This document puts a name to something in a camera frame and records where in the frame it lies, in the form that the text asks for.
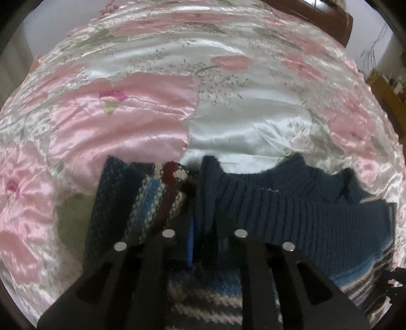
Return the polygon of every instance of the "ribbed collar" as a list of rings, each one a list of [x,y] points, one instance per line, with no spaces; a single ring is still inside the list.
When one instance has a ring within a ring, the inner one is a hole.
[[[216,173],[216,177],[227,176],[230,180],[245,181],[257,189],[279,191],[291,197],[326,202],[345,199],[349,204],[358,204],[361,199],[371,196],[360,188],[353,170],[345,169],[330,175],[308,166],[301,154],[294,154],[276,167],[258,174],[226,174],[212,156],[203,159],[202,169]]]

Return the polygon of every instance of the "knitted sweater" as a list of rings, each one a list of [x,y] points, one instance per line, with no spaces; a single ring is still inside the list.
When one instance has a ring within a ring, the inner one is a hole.
[[[235,175],[205,157],[197,184],[197,247],[212,227],[215,205],[266,243],[293,242],[357,305],[392,258],[394,219],[385,201],[359,187],[351,169],[328,175],[295,154],[274,169]]]
[[[119,240],[142,242],[152,229],[165,228],[166,218],[193,195],[192,181],[175,163],[126,164],[110,157],[93,208],[84,266]],[[171,198],[165,197],[168,191]],[[180,202],[173,196],[182,196]],[[196,186],[195,256],[212,227],[215,205],[262,241],[294,242],[355,304],[370,310],[366,297],[374,303],[370,292],[392,258],[394,217],[389,219],[384,201],[359,187],[352,170],[330,176],[296,154],[274,169],[236,175],[205,157]],[[172,211],[158,211],[163,208]],[[171,272],[168,293],[168,329],[241,329],[237,271]]]

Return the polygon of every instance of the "white stripe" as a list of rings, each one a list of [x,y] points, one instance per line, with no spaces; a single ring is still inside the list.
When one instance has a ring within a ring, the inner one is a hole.
[[[341,287],[341,291],[343,291],[344,293],[345,293],[345,292],[348,292],[348,291],[350,291],[351,289],[353,289],[358,283],[364,282],[365,280],[367,280],[367,279],[371,276],[371,274],[374,273],[375,268],[376,268],[376,265],[377,265],[378,263],[382,262],[390,253],[393,252],[393,249],[390,248],[390,245],[391,245],[391,244],[392,244],[392,242],[389,243],[389,244],[383,249],[383,250],[387,250],[386,253],[385,253],[381,258],[374,260],[374,262],[371,264],[371,266],[369,267],[368,271],[367,271],[364,275],[362,275],[360,278],[356,279],[355,281],[353,281],[353,282],[351,282],[351,283],[348,283],[348,284],[342,286],[342,287]]]
[[[370,202],[374,202],[376,200],[380,200],[380,198],[378,196],[366,197],[366,198],[361,199],[359,201],[359,204],[370,203]]]
[[[189,317],[195,317],[197,319],[203,319],[206,322],[242,325],[242,316],[240,316],[240,315],[229,315],[229,314],[225,314],[225,313],[212,314],[212,313],[203,311],[201,309],[193,308],[190,306],[185,306],[182,304],[175,304],[174,308],[180,314],[187,315]]]
[[[168,290],[174,301],[182,301],[188,296],[204,298],[209,302],[213,302],[216,305],[241,307],[242,299],[236,297],[230,297],[228,295],[221,295],[217,292],[203,290],[203,289],[188,289],[185,291],[179,283],[173,281],[168,282]]]
[[[130,237],[130,234],[131,234],[130,228],[134,227],[134,222],[135,222],[136,217],[138,216],[138,210],[139,210],[139,208],[141,206],[141,200],[143,199],[144,194],[147,191],[148,184],[149,184],[150,181],[151,181],[151,178],[149,176],[147,176],[146,178],[143,179],[141,187],[138,189],[138,195],[137,195],[137,197],[136,197],[136,199],[134,201],[134,204],[132,206],[130,217],[129,217],[128,221],[127,221],[127,228],[126,228],[126,230],[124,232],[124,238],[123,238],[124,241],[128,241],[129,239],[131,239],[131,237]]]
[[[377,269],[375,268],[375,266],[373,265],[373,271],[371,271],[369,273],[369,276],[367,279],[364,279],[363,281],[365,281],[365,283],[358,288],[353,294],[349,295],[348,298],[356,305],[359,305],[360,303],[362,303],[366,297],[370,294],[370,292],[372,291],[374,285],[377,282],[377,278],[376,278],[376,273],[377,273]]]

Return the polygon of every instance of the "satin fabric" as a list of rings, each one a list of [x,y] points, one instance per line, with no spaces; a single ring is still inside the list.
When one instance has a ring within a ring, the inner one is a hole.
[[[129,2],[69,33],[0,113],[0,277],[34,320],[81,274],[108,154],[206,154],[255,173],[301,152],[352,167],[398,204],[393,266],[406,257],[406,168],[386,114],[335,40],[255,0]]]

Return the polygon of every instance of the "bed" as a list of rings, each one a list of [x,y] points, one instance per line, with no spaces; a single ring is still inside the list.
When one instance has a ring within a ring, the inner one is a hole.
[[[255,173],[300,152],[328,173],[351,167],[397,203],[404,267],[402,147],[342,43],[256,0],[143,0],[35,59],[0,112],[0,277],[26,318],[81,274],[108,155],[198,169],[210,154]]]

